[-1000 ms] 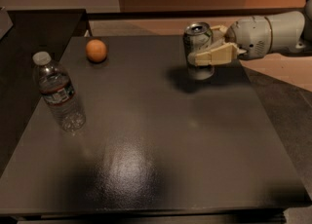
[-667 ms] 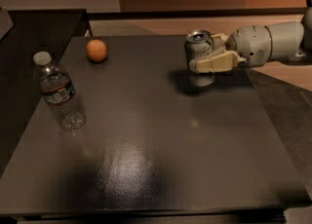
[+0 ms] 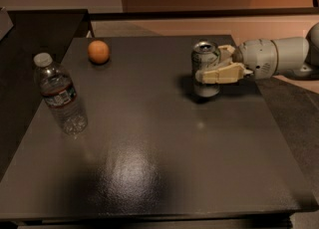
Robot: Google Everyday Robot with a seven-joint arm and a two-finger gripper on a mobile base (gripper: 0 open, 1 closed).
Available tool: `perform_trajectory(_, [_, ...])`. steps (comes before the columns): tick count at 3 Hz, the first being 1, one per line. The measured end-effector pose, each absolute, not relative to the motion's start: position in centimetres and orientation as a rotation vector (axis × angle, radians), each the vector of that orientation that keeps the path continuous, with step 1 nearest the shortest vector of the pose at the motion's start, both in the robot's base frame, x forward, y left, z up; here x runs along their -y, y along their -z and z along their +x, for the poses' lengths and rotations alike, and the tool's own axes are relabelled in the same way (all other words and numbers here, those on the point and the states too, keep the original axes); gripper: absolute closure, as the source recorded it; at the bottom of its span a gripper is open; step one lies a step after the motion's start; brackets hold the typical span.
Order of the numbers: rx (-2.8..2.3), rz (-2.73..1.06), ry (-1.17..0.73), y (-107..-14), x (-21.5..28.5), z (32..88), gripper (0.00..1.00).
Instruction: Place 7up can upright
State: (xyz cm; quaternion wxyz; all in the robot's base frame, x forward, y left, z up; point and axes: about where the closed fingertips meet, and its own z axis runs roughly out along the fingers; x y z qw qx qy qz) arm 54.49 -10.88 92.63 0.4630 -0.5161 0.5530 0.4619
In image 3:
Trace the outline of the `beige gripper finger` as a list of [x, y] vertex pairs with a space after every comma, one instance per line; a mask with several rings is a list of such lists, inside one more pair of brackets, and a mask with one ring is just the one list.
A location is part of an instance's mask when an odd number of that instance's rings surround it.
[[197, 71], [195, 79], [202, 84], [232, 84], [252, 74], [253, 72], [246, 69], [243, 64], [230, 63], [215, 70]]
[[232, 62], [232, 55], [235, 52], [235, 48], [231, 45], [221, 45], [218, 47], [220, 52], [220, 60], [219, 62], [223, 66], [227, 66]]

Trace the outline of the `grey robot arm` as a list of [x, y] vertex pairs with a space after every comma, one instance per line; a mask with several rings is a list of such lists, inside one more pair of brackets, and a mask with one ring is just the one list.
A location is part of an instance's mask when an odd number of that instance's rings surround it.
[[305, 78], [318, 73], [319, 24], [305, 38], [257, 39], [219, 47], [220, 60], [213, 60], [194, 72], [201, 84], [231, 84], [244, 78], [268, 79], [275, 74], [290, 72]]

